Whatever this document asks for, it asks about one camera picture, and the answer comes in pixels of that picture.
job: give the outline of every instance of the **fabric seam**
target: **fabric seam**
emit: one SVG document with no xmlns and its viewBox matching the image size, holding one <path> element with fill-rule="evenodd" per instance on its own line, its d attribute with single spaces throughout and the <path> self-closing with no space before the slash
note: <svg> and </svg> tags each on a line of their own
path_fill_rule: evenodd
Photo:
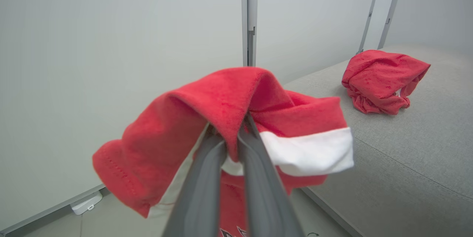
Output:
<svg viewBox="0 0 473 237">
<path fill-rule="evenodd" d="M 453 190 L 452 188 L 446 186 L 446 185 L 443 185 L 442 183 L 439 183 L 438 181 L 434 180 L 433 178 L 427 176 L 426 174 L 423 174 L 421 172 L 418 172 L 412 168 L 410 168 L 409 166 L 407 166 L 405 163 L 401 162 L 401 161 L 398 161 L 390 156 L 388 156 L 387 154 L 379 151 L 378 149 L 368 145 L 367 143 L 365 143 L 364 141 L 354 137 L 354 139 L 360 141 L 361 143 L 367 145 L 368 147 L 372 148 L 374 151 L 376 151 L 378 154 L 380 154 L 382 157 L 384 158 L 388 158 L 389 160 L 395 162 L 397 165 L 415 173 L 417 176 L 421 177 L 421 178 L 425 178 L 429 183 L 431 183 L 432 185 L 436 186 L 436 187 L 439 187 L 440 189 L 444 190 L 445 192 L 451 194 L 451 195 L 454 195 L 460 199 L 463 199 L 463 200 L 467 200 L 468 202 L 473 202 L 473 198 L 467 196 L 465 193 L 462 193 L 462 192 L 457 192 L 456 190 Z"/>
</svg>

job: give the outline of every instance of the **white panel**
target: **white panel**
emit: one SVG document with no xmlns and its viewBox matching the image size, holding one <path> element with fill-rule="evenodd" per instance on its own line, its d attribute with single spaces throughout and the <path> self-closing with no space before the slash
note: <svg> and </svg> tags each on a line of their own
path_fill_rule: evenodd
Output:
<svg viewBox="0 0 473 237">
<path fill-rule="evenodd" d="M 286 83 L 350 59 L 371 1 L 258 0 L 256 65 Z"/>
<path fill-rule="evenodd" d="M 371 16 L 370 27 L 365 39 L 363 49 L 376 50 L 380 43 L 381 35 L 387 20 L 387 14 L 391 7 L 392 0 L 376 0 Z"/>
<path fill-rule="evenodd" d="M 420 44 L 473 55 L 472 0 L 398 0 L 385 46 Z"/>
<path fill-rule="evenodd" d="M 100 185 L 161 93 L 242 65 L 242 0 L 0 0 L 0 230 Z"/>
</svg>

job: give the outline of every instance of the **gray floor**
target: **gray floor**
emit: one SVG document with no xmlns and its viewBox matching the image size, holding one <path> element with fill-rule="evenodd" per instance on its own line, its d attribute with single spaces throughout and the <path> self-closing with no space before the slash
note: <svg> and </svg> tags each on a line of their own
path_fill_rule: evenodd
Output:
<svg viewBox="0 0 473 237">
<path fill-rule="evenodd" d="M 66 207 L 7 234 L 7 237 L 156 237 L 161 234 L 162 221 L 144 219 L 106 189 L 102 193 L 103 199 L 96 207 L 81 216 Z M 301 190 L 294 190 L 291 201 L 306 236 L 350 237 Z"/>
</svg>

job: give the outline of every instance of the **gray couch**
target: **gray couch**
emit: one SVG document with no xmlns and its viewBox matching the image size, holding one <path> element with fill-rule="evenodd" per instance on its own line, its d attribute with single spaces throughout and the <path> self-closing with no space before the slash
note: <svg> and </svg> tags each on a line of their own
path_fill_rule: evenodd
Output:
<svg viewBox="0 0 473 237">
<path fill-rule="evenodd" d="M 348 61 L 286 84 L 340 97 L 353 131 L 355 167 L 310 190 L 365 237 L 473 237 L 473 59 L 417 46 L 382 50 L 432 64 L 396 116 L 353 107 L 341 86 Z"/>
</svg>

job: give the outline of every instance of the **crumpled red cloth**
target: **crumpled red cloth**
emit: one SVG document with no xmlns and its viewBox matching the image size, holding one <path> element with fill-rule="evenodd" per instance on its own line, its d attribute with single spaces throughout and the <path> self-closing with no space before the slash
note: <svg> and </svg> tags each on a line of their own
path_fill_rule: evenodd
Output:
<svg viewBox="0 0 473 237">
<path fill-rule="evenodd" d="M 394 115 L 410 106 L 407 96 L 430 66 L 405 54 L 368 50 L 350 60 L 341 84 L 362 113 Z"/>
</svg>

